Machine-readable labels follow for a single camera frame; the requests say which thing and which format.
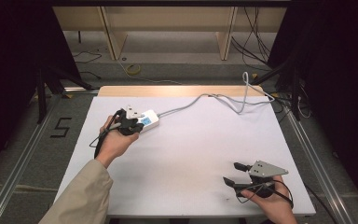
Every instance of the gray cable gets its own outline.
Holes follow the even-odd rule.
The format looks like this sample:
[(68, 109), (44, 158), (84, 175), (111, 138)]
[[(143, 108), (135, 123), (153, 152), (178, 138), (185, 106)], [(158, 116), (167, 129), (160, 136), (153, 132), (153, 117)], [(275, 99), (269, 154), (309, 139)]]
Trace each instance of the gray cable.
[[(181, 111), (181, 110), (184, 110), (184, 109), (187, 109), (189, 107), (191, 107), (193, 104), (195, 104), (201, 96), (209, 96), (209, 97), (213, 97), (214, 99), (216, 99), (217, 101), (221, 102), (222, 104), (225, 104), (226, 106), (228, 106), (232, 111), (234, 111), (235, 113), (237, 114), (241, 114), (243, 112), (243, 109), (245, 108), (245, 105), (261, 105), (261, 104), (269, 104), (271, 102), (273, 102), (275, 100), (274, 97), (272, 97), (271, 95), (269, 95), (268, 93), (264, 92), (264, 91), (260, 91), (258, 89), (256, 89), (255, 87), (253, 87), (252, 85), (249, 85), (249, 75), (247, 72), (243, 72), (242, 74), (242, 80), (243, 82), (245, 83), (245, 92), (244, 92), (244, 95), (243, 95), (243, 100), (242, 101), (239, 101), (239, 100), (235, 100), (229, 96), (226, 96), (224, 94), (214, 94), (214, 93), (203, 93), (201, 95), (199, 95), (193, 102), (191, 102), (190, 104), (188, 105), (185, 105), (185, 106), (182, 106), (182, 107), (178, 107), (178, 108), (175, 108), (175, 109), (171, 109), (171, 110), (168, 110), (168, 111), (165, 111), (165, 112), (162, 112), (162, 113), (159, 113), (158, 114), (158, 117), (159, 118), (162, 118), (164, 116), (167, 116), (169, 114), (172, 114), (172, 113), (175, 113), (175, 112), (178, 112), (178, 111)], [(253, 90), (255, 91), (258, 91), (260, 93), (264, 93), (265, 95), (267, 95), (267, 97), (270, 99), (269, 101), (265, 101), (265, 102), (258, 102), (258, 103), (248, 103), (246, 102), (246, 97), (248, 95), (248, 90), (249, 90), (249, 87), (252, 88)], [(242, 107), (240, 110), (237, 110), (233, 105), (231, 105), (228, 101), (225, 101), (219, 97), (224, 97), (226, 99), (228, 99), (231, 103), (242, 103)]]

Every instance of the wire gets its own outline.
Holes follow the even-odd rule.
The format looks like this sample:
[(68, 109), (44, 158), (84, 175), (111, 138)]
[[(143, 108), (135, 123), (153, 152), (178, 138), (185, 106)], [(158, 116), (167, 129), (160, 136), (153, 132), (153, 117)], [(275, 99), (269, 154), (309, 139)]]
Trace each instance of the wire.
[(178, 85), (184, 85), (181, 82), (177, 82), (177, 81), (172, 81), (172, 80), (152, 80), (152, 79), (147, 79), (147, 78), (142, 78), (142, 77), (132, 77), (129, 73), (128, 70), (123, 66), (123, 64), (117, 60), (117, 63), (120, 64), (121, 68), (123, 68), (124, 73), (127, 75), (127, 77), (129, 78), (133, 78), (133, 79), (138, 79), (138, 80), (143, 80), (143, 81), (149, 81), (149, 82), (153, 82), (153, 83), (161, 83), (161, 82), (171, 82), (174, 84), (178, 84)]
[(302, 116), (303, 118), (309, 119), (309, 118), (310, 118), (310, 115), (312, 114), (312, 111), (310, 111), (308, 115), (305, 115), (305, 114), (301, 111), (300, 102), (301, 102), (301, 97), (298, 97), (298, 104), (297, 104), (298, 112), (300, 112), (300, 114), (301, 114), (301, 116)]
[(266, 66), (268, 66), (266, 61), (260, 59), (260, 58), (257, 57), (255, 54), (253, 54), (250, 50), (246, 49), (245, 46), (242, 46), (234, 37), (231, 37), (231, 38), (232, 38), (232, 40), (234, 41), (234, 42), (231, 42), (232, 45), (234, 46), (234, 48), (235, 48), (237, 51), (239, 51), (240, 53), (242, 53), (242, 60), (243, 60), (243, 62), (244, 62), (246, 65), (248, 65), (248, 64), (247, 64), (246, 61), (244, 60), (243, 56), (246, 56), (246, 57), (251, 58), (251, 59), (256, 59), (256, 60), (260, 61), (261, 63), (265, 64)]
[(279, 114), (279, 113), (283, 112), (283, 105), (281, 104), (281, 102), (279, 102), (279, 101), (275, 101), (275, 102), (278, 102), (278, 105), (281, 106), (281, 109), (280, 109), (279, 111), (275, 111), (275, 110), (274, 110), (274, 113), (275, 113), (275, 114)]
[(275, 97), (275, 100), (278, 101), (281, 105), (292, 106), (290, 99)]
[(260, 184), (260, 185), (256, 185), (256, 186), (251, 186), (251, 187), (246, 188), (246, 189), (253, 189), (254, 187), (257, 187), (257, 186), (260, 186), (260, 188), (258, 188), (257, 191), (254, 192), (254, 194), (252, 194), (252, 196), (251, 196), (250, 198), (248, 198), (247, 200), (241, 201), (241, 199), (237, 196), (238, 202), (240, 202), (240, 203), (247, 203), (247, 202), (249, 202), (249, 201), (258, 193), (258, 191), (260, 191), (260, 190), (263, 188), (264, 184)]
[(118, 115), (119, 110), (112, 116), (112, 118), (110, 119), (108, 125), (106, 126), (105, 129), (103, 129), (103, 132), (101, 132), (98, 137), (96, 137), (90, 144), (89, 147), (96, 147), (93, 146), (92, 144), (97, 141), (97, 139), (100, 139), (101, 137), (103, 137), (104, 135), (106, 135), (107, 133), (109, 133), (110, 131), (114, 130), (117, 126), (114, 125), (114, 127), (111, 127), (113, 121), (116, 119), (117, 115)]
[(328, 210), (327, 206), (324, 204), (324, 202), (322, 202), (321, 198), (319, 198), (318, 195), (316, 195), (316, 193), (306, 183), (304, 183), (304, 186), (307, 190), (309, 190), (313, 194), (313, 196), (315, 196), (316, 200), (318, 200), (318, 202), (324, 207), (327, 214), (331, 217), (331, 219), (333, 219), (333, 222), (335, 224), (338, 224), (338, 222), (336, 221), (336, 218), (333, 216), (333, 214), (331, 214), (330, 210)]
[(78, 53), (76, 55), (72, 55), (72, 57), (75, 58), (75, 57), (79, 56), (82, 53), (88, 53), (88, 54), (92, 54), (92, 55), (97, 55), (98, 57), (96, 57), (94, 59), (91, 59), (89, 61), (86, 61), (86, 62), (75, 62), (75, 63), (90, 63), (90, 62), (95, 61), (95, 60), (97, 60), (97, 59), (99, 59), (99, 58), (101, 58), (103, 56), (102, 54), (99, 54), (99, 53), (91, 53), (91, 52), (88, 52), (88, 51), (81, 51), (80, 53)]
[(307, 93), (305, 92), (304, 87), (303, 87), (302, 85), (300, 85), (300, 89), (304, 92), (304, 95), (305, 95), (305, 97), (306, 97), (307, 100), (308, 100), (309, 97), (308, 97)]
[(261, 53), (263, 59), (266, 60), (264, 54), (266, 54), (266, 57), (269, 57), (270, 50), (264, 44), (264, 42), (261, 39), (260, 34), (258, 32), (258, 12), (259, 12), (259, 8), (258, 7), (255, 8), (255, 21), (254, 21), (253, 25), (252, 25), (251, 19), (249, 18), (248, 12), (246, 11), (246, 7), (244, 7), (243, 10), (245, 11), (245, 14), (246, 14), (246, 17), (248, 19), (248, 22), (249, 22), (249, 24), (250, 24), (250, 26), (252, 28), (251, 34), (252, 33), (255, 34), (255, 37), (257, 39), (257, 45), (258, 45), (258, 48), (260, 50), (260, 53)]
[[(178, 107), (178, 108), (175, 108), (175, 109), (171, 109), (171, 110), (168, 110), (168, 111), (165, 111), (163, 113), (159, 113), (158, 114), (158, 117), (159, 118), (162, 118), (166, 115), (169, 115), (171, 113), (175, 113), (175, 112), (178, 112), (178, 111), (181, 111), (181, 110), (184, 110), (184, 109), (187, 109), (189, 107), (191, 107), (193, 104), (195, 104), (201, 96), (210, 96), (210, 97), (213, 97), (214, 99), (216, 99), (217, 101), (223, 103), (224, 105), (228, 106), (232, 111), (234, 111), (235, 113), (237, 114), (241, 114), (243, 112), (243, 109), (245, 107), (245, 105), (261, 105), (261, 104), (268, 104), (268, 103), (271, 103), (275, 100), (274, 97), (272, 97), (271, 95), (269, 95), (268, 93), (264, 92), (264, 91), (261, 91), (261, 90), (258, 90), (256, 89), (255, 87), (253, 87), (252, 85), (249, 84), (249, 75), (247, 72), (244, 72), (242, 74), (242, 80), (243, 82), (245, 83), (245, 91), (244, 91), (244, 95), (243, 95), (243, 100), (242, 101), (238, 101), (238, 100), (235, 100), (229, 96), (226, 96), (224, 94), (214, 94), (214, 93), (203, 93), (201, 95), (199, 95), (193, 102), (191, 102), (190, 104), (188, 105), (185, 105), (185, 106), (182, 106), (182, 107)], [(249, 88), (252, 88), (253, 90), (257, 91), (257, 92), (260, 92), (260, 93), (263, 93), (265, 95), (267, 95), (267, 97), (270, 99), (269, 101), (264, 101), (264, 102), (258, 102), (258, 103), (248, 103), (246, 102), (246, 97), (247, 97), (247, 94), (248, 94), (248, 90)], [(228, 101), (224, 101), (223, 99), (219, 98), (219, 97), (223, 97), (223, 98), (226, 98), (228, 99)], [(241, 109), (237, 109), (235, 108), (232, 103), (241, 103)]]
[(279, 196), (281, 196), (281, 198), (285, 199), (287, 202), (289, 202), (291, 207), (293, 208), (295, 206), (295, 202), (293, 201), (292, 191), (290, 191), (290, 189), (287, 187), (287, 185), (285, 185), (282, 181), (274, 180), (274, 179), (272, 181), (278, 182), (278, 183), (284, 185), (285, 188), (287, 188), (287, 191), (289, 191), (290, 198), (284, 196), (283, 194), (281, 194), (280, 192), (278, 192), (276, 190), (272, 190), (272, 189), (270, 189), (270, 190), (273, 191), (274, 193), (278, 194)]
[(99, 77), (99, 76), (97, 76), (97, 75), (93, 74), (92, 72), (79, 72), (79, 73), (88, 73), (88, 74), (92, 74), (93, 76), (97, 77), (98, 79), (102, 79), (101, 77)]

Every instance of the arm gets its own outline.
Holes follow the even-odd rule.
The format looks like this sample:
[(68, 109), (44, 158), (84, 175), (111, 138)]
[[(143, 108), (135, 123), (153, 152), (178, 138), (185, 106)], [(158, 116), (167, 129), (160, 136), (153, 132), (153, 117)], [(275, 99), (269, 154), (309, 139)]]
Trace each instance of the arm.
[(138, 137), (138, 133), (124, 136), (117, 130), (109, 132), (95, 160), (83, 167), (39, 223), (104, 223), (113, 184), (106, 168)]
[[(273, 179), (283, 182), (280, 175), (274, 176)], [(289, 192), (283, 184), (275, 182), (275, 189), (286, 197), (289, 196)], [(241, 194), (243, 197), (256, 203), (272, 222), (276, 224), (297, 224), (290, 204), (281, 196), (272, 194), (268, 198), (263, 199), (249, 190), (243, 190)]]

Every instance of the black plastic part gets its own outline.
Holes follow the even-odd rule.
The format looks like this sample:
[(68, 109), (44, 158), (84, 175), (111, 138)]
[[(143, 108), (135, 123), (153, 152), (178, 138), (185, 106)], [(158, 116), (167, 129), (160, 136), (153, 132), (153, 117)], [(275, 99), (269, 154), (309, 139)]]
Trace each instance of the black plastic part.
[(247, 189), (251, 192), (254, 192), (256, 195), (258, 195), (259, 197), (261, 198), (267, 198), (269, 196), (272, 195), (272, 193), (274, 192), (275, 188), (274, 188), (274, 185), (271, 185), (268, 187), (268, 189), (264, 186), (257, 186), (255, 184), (251, 184), (251, 185), (241, 185), (241, 186), (238, 186), (237, 184), (234, 185), (234, 189), (235, 189), (235, 193), (237, 195), (237, 197), (242, 197), (242, 194), (241, 192), (244, 190), (244, 189)]
[(239, 162), (235, 162), (234, 167), (235, 167), (235, 169), (241, 170), (241, 171), (244, 171), (244, 172), (248, 172), (252, 168), (252, 166), (250, 166), (250, 165), (243, 165), (243, 164), (241, 164)]
[[(126, 118), (127, 112), (124, 109), (118, 110), (112, 119), (115, 119), (116, 115), (119, 115), (118, 119), (111, 120), (111, 122), (109, 123), (109, 126), (113, 123), (113, 121), (115, 123), (121, 123), (120, 127), (118, 127), (117, 129), (123, 135), (132, 135), (134, 133), (140, 133), (141, 130), (144, 128), (143, 123), (138, 123), (138, 119), (127, 119)], [(103, 145), (103, 141), (110, 131), (112, 131), (112, 130), (103, 131), (103, 133), (101, 133), (101, 136), (98, 138), (98, 144), (97, 144), (97, 147), (95, 148), (95, 152), (94, 152), (94, 159), (100, 153), (101, 146)]]
[[(252, 179), (252, 186), (273, 181), (272, 177), (258, 177), (258, 176), (253, 176), (253, 175), (251, 175), (251, 179)], [(271, 196), (272, 193), (275, 191), (275, 185), (270, 185), (270, 186), (268, 186), (268, 188), (269, 189), (267, 189), (266, 187), (263, 187), (261, 190), (258, 190), (259, 187), (255, 187), (254, 189), (249, 189), (249, 190), (253, 191), (253, 192), (256, 192), (258, 190), (258, 192), (257, 192), (258, 196), (260, 196), (262, 198), (267, 198), (267, 197)]]
[(235, 185), (235, 182), (226, 178), (226, 177), (223, 177), (223, 180), (225, 181), (225, 184), (231, 188), (234, 188), (234, 185)]

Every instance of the black cable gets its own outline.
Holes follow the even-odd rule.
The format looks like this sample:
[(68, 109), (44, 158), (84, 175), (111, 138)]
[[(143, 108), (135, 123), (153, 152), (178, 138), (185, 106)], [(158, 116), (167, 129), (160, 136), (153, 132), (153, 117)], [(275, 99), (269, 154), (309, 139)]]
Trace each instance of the black cable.
[(321, 198), (319, 198), (318, 195), (316, 195), (316, 193), (306, 183), (304, 183), (304, 186), (307, 190), (309, 190), (313, 194), (313, 196), (315, 196), (316, 200), (318, 200), (318, 202), (324, 207), (327, 214), (331, 217), (331, 219), (333, 219), (333, 222), (335, 224), (338, 224), (338, 222), (336, 221), (336, 218), (333, 216), (333, 214), (331, 214), (330, 210), (328, 210), (327, 206), (324, 204), (324, 202), (322, 202)]
[(96, 137), (90, 144), (89, 147), (96, 147), (93, 146), (92, 144), (97, 141), (97, 139), (102, 138), (103, 136), (105, 136), (107, 133), (109, 133), (112, 130), (109, 130), (110, 126), (112, 125), (113, 121), (116, 119), (117, 115), (118, 115), (119, 110), (112, 116), (112, 118), (110, 119), (108, 125), (106, 126), (106, 128), (103, 130), (103, 132), (101, 132), (98, 137)]
[(289, 99), (289, 98), (282, 98), (282, 97), (274, 97), (275, 99), (278, 99), (278, 100), (281, 100), (281, 101), (289, 101), (291, 102), (292, 99)]
[(258, 32), (258, 12), (259, 12), (259, 7), (255, 8), (255, 36), (257, 37), (257, 43), (259, 46), (259, 49), (261, 48), (263, 50), (263, 52), (266, 54), (267, 57), (269, 57), (269, 54), (266, 53), (266, 50), (270, 53), (269, 49), (267, 48), (267, 46), (264, 44), (260, 33)]
[(287, 188), (287, 191), (289, 191), (289, 196), (290, 198), (286, 197), (285, 195), (281, 194), (280, 192), (276, 191), (275, 189), (270, 189), (267, 188), (269, 190), (271, 190), (272, 192), (276, 193), (277, 195), (281, 196), (281, 198), (285, 199), (287, 202), (290, 203), (290, 206), (293, 208), (295, 206), (295, 202), (293, 201), (293, 195), (292, 195), (292, 191), (290, 191), (290, 189), (287, 187), (287, 185), (285, 185), (282, 181), (279, 180), (273, 180), (274, 182), (278, 182), (281, 183), (282, 185), (284, 185), (285, 188)]
[(248, 41), (249, 41), (249, 39), (251, 38), (251, 36), (252, 36), (252, 31), (251, 31), (251, 33), (248, 34), (248, 38), (246, 38), (246, 41), (245, 41), (245, 43), (243, 44), (243, 48), (244, 48), (244, 49), (246, 48), (246, 45), (248, 44)]
[(102, 79), (101, 77), (99, 77), (99, 76), (97, 76), (97, 75), (93, 74), (92, 72), (79, 72), (79, 73), (88, 73), (88, 74), (92, 74), (93, 76), (97, 77), (98, 79)]
[(254, 194), (252, 194), (252, 196), (250, 198), (246, 199), (245, 201), (241, 201), (241, 199), (237, 196), (238, 202), (240, 202), (240, 203), (249, 202), (258, 193), (258, 191), (260, 191), (262, 188), (263, 188), (263, 185), (260, 185), (260, 188), (258, 188), (257, 191), (255, 191)]
[(91, 52), (88, 52), (88, 51), (81, 51), (80, 53), (78, 53), (76, 55), (72, 55), (72, 57), (75, 58), (75, 57), (79, 56), (82, 53), (88, 53), (88, 54), (92, 54), (92, 55), (97, 55), (98, 57), (96, 57), (94, 59), (91, 59), (89, 61), (86, 61), (86, 62), (75, 62), (75, 63), (90, 63), (90, 62), (95, 61), (95, 60), (97, 60), (97, 59), (99, 59), (99, 58), (101, 58), (103, 56), (102, 54), (99, 54), (99, 53), (91, 53)]
[(281, 112), (283, 112), (283, 105), (281, 104), (281, 102), (279, 102), (279, 101), (277, 101), (277, 103), (281, 106), (281, 110), (279, 110), (279, 111), (275, 111), (274, 110), (274, 113), (275, 114), (279, 114), (279, 113), (281, 113)]
[(292, 106), (292, 105), (290, 104), (290, 102), (287, 104), (285, 101), (283, 101), (283, 100), (281, 100), (281, 99), (276, 99), (276, 98), (275, 98), (275, 100), (278, 101), (281, 105), (285, 105), (285, 106), (289, 106), (289, 107)]
[(252, 22), (251, 22), (251, 19), (249, 17), (249, 14), (246, 10), (246, 7), (243, 8), (244, 11), (245, 11), (245, 14), (246, 14), (246, 18), (248, 19), (248, 22), (251, 26), (251, 33), (254, 33), (255, 34), (255, 37), (257, 39), (257, 45), (258, 45), (258, 48), (260, 50), (260, 54), (262, 55), (264, 61), (266, 60), (266, 58), (264, 57), (264, 54), (266, 54), (267, 56), (269, 56), (267, 53), (266, 53), (266, 50), (268, 52), (270, 52), (270, 50), (267, 48), (267, 46), (264, 44), (263, 40), (261, 39), (261, 37), (259, 36), (259, 33), (258, 33), (258, 7), (255, 8), (255, 22), (254, 24), (252, 25)]
[(234, 42), (231, 42), (232, 46), (239, 52), (242, 54), (242, 60), (245, 63), (246, 66), (257, 69), (257, 70), (261, 70), (261, 71), (266, 71), (269, 72), (270, 70), (267, 69), (263, 69), (263, 68), (257, 68), (257, 67), (253, 67), (250, 64), (246, 63), (244, 56), (251, 58), (251, 59), (256, 59), (258, 61), (260, 61), (261, 63), (263, 63), (264, 65), (268, 66), (266, 62), (264, 62), (263, 60), (261, 60), (260, 58), (258, 58), (256, 55), (254, 55), (251, 51), (249, 51), (248, 49), (245, 48), (245, 46), (241, 46), (240, 43), (238, 43), (238, 41), (232, 37), (232, 40)]

